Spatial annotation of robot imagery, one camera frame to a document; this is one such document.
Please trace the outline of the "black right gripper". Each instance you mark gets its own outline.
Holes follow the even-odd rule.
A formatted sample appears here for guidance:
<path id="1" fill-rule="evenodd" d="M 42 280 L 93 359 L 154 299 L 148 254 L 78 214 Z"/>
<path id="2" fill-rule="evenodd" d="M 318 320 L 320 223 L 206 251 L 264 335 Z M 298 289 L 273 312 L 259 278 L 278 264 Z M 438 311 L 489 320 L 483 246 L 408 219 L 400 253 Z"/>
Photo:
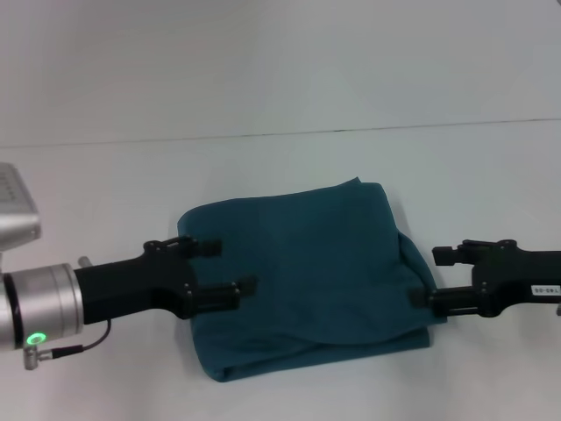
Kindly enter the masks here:
<path id="1" fill-rule="evenodd" d="M 525 251 L 512 239 L 465 240 L 432 249 L 437 266 L 472 265 L 472 286 L 408 290 L 410 304 L 435 317 L 499 316 L 521 303 L 560 303 L 560 252 Z"/>

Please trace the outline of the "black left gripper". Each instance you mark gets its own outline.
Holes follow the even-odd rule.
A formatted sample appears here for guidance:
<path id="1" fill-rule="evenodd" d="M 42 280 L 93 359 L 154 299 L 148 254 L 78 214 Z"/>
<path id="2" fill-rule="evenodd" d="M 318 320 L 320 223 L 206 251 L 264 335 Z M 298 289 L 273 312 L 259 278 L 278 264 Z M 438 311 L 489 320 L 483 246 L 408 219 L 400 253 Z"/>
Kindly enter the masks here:
<path id="1" fill-rule="evenodd" d="M 179 319 L 237 310 L 254 296 L 258 278 L 197 286 L 189 260 L 222 254 L 220 239 L 152 240 L 133 259 L 79 268 L 75 276 L 82 293 L 83 323 L 92 325 L 145 310 L 166 310 Z"/>

